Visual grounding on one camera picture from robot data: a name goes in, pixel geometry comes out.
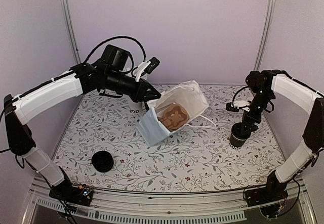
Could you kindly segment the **single black cup lid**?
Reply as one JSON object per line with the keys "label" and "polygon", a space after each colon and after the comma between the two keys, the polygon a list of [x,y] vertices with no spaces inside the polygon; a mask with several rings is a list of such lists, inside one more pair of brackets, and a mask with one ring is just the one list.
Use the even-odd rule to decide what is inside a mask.
{"label": "single black cup lid", "polygon": [[245,140],[251,136],[251,129],[240,122],[232,126],[231,134],[237,139]]}

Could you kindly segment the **white cup holding straws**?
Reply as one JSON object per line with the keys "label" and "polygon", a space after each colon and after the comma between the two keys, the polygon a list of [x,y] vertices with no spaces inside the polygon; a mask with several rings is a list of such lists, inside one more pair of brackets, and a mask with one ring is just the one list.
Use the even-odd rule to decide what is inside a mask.
{"label": "white cup holding straws", "polygon": [[131,114],[145,114],[147,112],[146,103],[143,102],[130,102],[129,108]]}

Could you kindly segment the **single black paper cup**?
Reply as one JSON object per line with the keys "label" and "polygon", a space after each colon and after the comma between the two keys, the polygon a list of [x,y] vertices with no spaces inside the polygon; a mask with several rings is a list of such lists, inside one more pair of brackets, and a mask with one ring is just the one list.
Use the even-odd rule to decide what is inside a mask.
{"label": "single black paper cup", "polygon": [[240,138],[237,138],[235,135],[231,134],[230,136],[230,145],[232,148],[234,149],[240,149],[243,144],[246,142],[247,139],[240,139]]}

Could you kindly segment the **brown cardboard cup carrier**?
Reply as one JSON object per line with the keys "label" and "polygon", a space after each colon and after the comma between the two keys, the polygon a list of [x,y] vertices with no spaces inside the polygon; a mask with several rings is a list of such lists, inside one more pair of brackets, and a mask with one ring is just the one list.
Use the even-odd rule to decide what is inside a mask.
{"label": "brown cardboard cup carrier", "polygon": [[170,132],[176,131],[189,121],[189,113],[178,103],[158,106],[156,114],[159,122]]}

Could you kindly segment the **light blue paper bag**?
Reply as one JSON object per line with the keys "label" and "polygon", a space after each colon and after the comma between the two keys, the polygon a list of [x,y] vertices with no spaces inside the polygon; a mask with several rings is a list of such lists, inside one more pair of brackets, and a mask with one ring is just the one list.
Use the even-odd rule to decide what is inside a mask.
{"label": "light blue paper bag", "polygon": [[183,82],[161,93],[161,97],[147,102],[148,110],[141,117],[136,129],[148,146],[155,146],[173,135],[197,117],[215,122],[203,116],[209,108],[206,97],[195,80]]}

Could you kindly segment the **stack of black lids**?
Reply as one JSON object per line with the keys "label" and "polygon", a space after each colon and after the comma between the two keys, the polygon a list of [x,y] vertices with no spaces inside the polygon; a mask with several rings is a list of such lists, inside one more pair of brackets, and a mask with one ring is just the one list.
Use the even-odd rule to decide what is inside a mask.
{"label": "stack of black lids", "polygon": [[92,158],[91,163],[98,172],[108,172],[113,168],[114,160],[108,151],[98,151]]}

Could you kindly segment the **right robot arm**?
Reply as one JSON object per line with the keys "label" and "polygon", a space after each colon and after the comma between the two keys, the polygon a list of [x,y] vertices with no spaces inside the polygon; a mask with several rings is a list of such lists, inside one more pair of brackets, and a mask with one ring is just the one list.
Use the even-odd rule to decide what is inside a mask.
{"label": "right robot arm", "polygon": [[269,113],[268,105],[276,95],[281,95],[299,107],[295,112],[308,116],[301,141],[297,148],[280,166],[267,176],[263,185],[244,187],[243,198],[249,206],[272,202],[288,196],[286,187],[290,181],[308,166],[313,167],[323,152],[323,94],[296,80],[283,70],[252,71],[246,77],[247,88],[254,97],[250,101],[232,99],[227,111],[243,110],[242,121],[231,128],[230,144],[239,149],[258,129],[262,113]]}

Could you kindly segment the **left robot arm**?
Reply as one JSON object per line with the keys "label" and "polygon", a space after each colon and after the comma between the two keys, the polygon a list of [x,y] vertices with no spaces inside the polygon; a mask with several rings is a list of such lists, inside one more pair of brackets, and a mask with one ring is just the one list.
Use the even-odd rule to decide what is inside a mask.
{"label": "left robot arm", "polygon": [[90,201],[92,189],[85,184],[72,185],[64,170],[55,164],[34,139],[28,123],[44,111],[68,99],[85,95],[96,90],[100,96],[107,96],[106,90],[116,94],[114,98],[127,95],[135,103],[159,99],[161,94],[145,79],[159,64],[156,57],[143,59],[143,62],[130,70],[124,66],[132,59],[130,52],[109,44],[109,38],[100,42],[106,44],[103,54],[94,63],[87,60],[77,64],[62,75],[51,78],[42,84],[16,96],[4,98],[1,117],[5,127],[9,151],[22,158],[21,167],[27,163],[35,172],[41,174],[50,186],[53,198],[66,202],[81,203]]}

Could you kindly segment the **floral table mat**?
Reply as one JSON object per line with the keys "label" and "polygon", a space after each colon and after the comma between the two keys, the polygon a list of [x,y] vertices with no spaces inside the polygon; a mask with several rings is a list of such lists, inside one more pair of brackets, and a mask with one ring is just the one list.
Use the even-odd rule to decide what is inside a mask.
{"label": "floral table mat", "polygon": [[[131,114],[128,97],[84,96],[53,158],[73,183],[97,188],[136,192],[207,192],[262,185],[284,162],[284,157],[266,121],[240,149],[230,146],[231,127],[240,113],[225,110],[232,96],[250,99],[248,90],[234,85],[202,85],[209,102],[198,117],[160,144],[150,147],[136,130],[143,114]],[[91,163],[98,151],[108,151],[114,160],[108,172],[98,172]]]}

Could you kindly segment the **front aluminium rail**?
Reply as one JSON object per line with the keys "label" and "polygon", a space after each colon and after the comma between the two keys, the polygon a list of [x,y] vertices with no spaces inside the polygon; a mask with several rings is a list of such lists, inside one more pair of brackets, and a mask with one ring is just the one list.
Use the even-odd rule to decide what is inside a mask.
{"label": "front aluminium rail", "polygon": [[316,223],[304,188],[290,187],[278,217],[277,203],[248,206],[244,192],[154,194],[95,190],[90,206],[62,204],[48,189],[31,190],[24,223]]}

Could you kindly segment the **right aluminium frame post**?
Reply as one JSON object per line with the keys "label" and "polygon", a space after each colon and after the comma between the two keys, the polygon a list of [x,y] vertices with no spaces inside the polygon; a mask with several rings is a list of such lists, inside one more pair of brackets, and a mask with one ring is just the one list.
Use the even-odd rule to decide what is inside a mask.
{"label": "right aluminium frame post", "polygon": [[266,44],[268,41],[269,33],[270,33],[270,26],[273,18],[273,13],[275,9],[275,2],[276,0],[268,0],[267,8],[266,8],[266,14],[265,14],[265,21],[264,26],[262,30],[262,36],[260,40],[260,44],[258,47],[254,70],[259,70],[262,64],[264,52],[266,49]]}

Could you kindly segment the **aluminium frame post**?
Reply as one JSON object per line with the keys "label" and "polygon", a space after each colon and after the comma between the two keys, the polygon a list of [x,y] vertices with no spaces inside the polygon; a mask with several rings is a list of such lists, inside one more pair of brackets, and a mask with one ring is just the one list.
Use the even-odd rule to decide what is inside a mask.
{"label": "aluminium frame post", "polygon": [[76,37],[75,37],[75,33],[74,33],[74,27],[73,27],[73,21],[72,21],[72,16],[71,16],[70,7],[69,7],[69,1],[68,0],[60,0],[60,3],[61,3],[61,7],[62,7],[62,12],[63,12],[63,17],[64,17],[64,21],[65,21],[65,25],[66,25],[68,39],[69,39],[70,46],[72,49],[72,54],[73,54],[75,63],[80,64],[82,61],[81,61],[81,58],[79,55],[79,49],[78,49],[78,45],[77,45],[77,41],[76,41]]}
{"label": "aluminium frame post", "polygon": [[264,52],[266,49],[266,44],[268,41],[269,33],[270,33],[270,26],[273,18],[273,13],[275,9],[275,2],[276,0],[268,0],[267,8],[266,8],[266,14],[265,14],[265,21],[264,26],[262,30],[262,36],[260,40],[260,44],[258,47],[254,70],[259,70],[262,64]]}

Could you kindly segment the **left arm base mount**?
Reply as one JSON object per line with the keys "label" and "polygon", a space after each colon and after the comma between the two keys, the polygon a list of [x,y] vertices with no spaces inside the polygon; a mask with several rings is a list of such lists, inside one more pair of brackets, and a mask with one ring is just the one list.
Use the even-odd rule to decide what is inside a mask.
{"label": "left arm base mount", "polygon": [[60,183],[57,186],[51,186],[49,196],[62,202],[90,206],[93,194],[93,190],[86,185],[74,187],[70,184]]}

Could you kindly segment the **left aluminium frame post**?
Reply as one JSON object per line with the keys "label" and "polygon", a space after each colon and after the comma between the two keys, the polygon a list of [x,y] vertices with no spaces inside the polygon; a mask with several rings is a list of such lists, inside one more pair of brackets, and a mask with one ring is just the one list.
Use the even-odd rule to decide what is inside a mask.
{"label": "left aluminium frame post", "polygon": [[70,46],[72,49],[72,54],[73,54],[75,63],[80,64],[82,61],[81,61],[81,58],[79,55],[79,49],[78,49],[78,45],[77,45],[77,41],[76,41],[76,37],[75,37],[75,33],[74,33],[74,27],[73,27],[73,21],[72,21],[72,16],[71,16],[70,7],[69,7],[69,1],[68,0],[60,0],[60,3],[61,3],[61,7],[62,7],[62,12],[63,12],[63,17],[64,17],[64,21],[65,21],[65,25],[66,25],[68,39],[69,39]]}

